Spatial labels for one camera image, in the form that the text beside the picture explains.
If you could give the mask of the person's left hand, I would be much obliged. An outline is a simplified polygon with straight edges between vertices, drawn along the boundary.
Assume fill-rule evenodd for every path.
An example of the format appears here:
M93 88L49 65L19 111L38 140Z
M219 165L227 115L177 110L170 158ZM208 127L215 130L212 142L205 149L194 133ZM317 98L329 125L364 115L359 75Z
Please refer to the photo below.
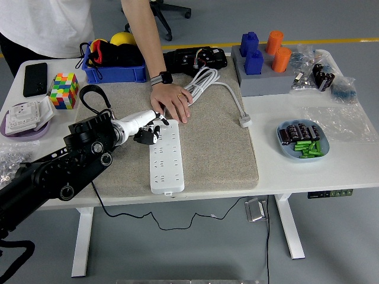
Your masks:
M190 92L176 84L157 83L152 86L150 102L156 112L163 114L164 106L173 119L187 123L191 115L189 104L193 103L193 97Z

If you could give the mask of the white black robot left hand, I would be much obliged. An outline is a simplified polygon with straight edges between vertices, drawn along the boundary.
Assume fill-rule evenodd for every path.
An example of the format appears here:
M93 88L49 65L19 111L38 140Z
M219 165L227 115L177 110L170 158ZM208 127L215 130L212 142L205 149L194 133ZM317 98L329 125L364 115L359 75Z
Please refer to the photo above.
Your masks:
M114 120L112 124L117 136L115 145L124 144L130 136L140 144L156 144L160 135L160 126L154 125L154 120L161 120L164 125L169 125L168 120L160 112L153 110L141 111L121 120Z

